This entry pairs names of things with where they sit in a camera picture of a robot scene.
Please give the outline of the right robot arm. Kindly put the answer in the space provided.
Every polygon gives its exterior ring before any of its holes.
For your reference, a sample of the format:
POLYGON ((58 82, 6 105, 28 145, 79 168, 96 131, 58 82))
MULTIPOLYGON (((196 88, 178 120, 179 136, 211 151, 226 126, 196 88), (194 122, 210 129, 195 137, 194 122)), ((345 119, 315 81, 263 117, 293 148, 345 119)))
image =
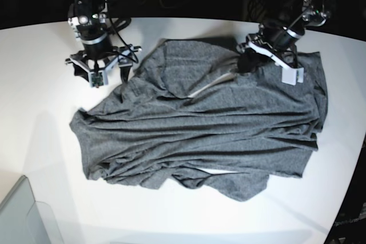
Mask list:
POLYGON ((85 79, 90 87, 106 86, 108 73, 119 67, 121 81, 126 83, 134 64, 139 62, 136 54, 141 46, 124 42, 112 44, 112 35, 131 24, 131 18, 112 20, 109 13, 110 0, 74 0, 70 5, 67 22, 80 41, 83 49, 65 59, 72 65, 74 75, 85 79))

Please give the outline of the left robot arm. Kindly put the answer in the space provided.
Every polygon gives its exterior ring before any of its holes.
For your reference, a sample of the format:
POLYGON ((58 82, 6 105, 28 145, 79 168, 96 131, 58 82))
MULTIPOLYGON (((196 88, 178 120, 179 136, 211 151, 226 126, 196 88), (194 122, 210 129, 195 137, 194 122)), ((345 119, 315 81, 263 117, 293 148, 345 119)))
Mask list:
POLYGON ((283 0, 268 13, 258 26, 258 32, 248 34, 237 45, 239 73, 255 71, 274 62, 284 71, 298 70, 296 43, 307 27, 323 26, 331 17, 333 0, 283 0))

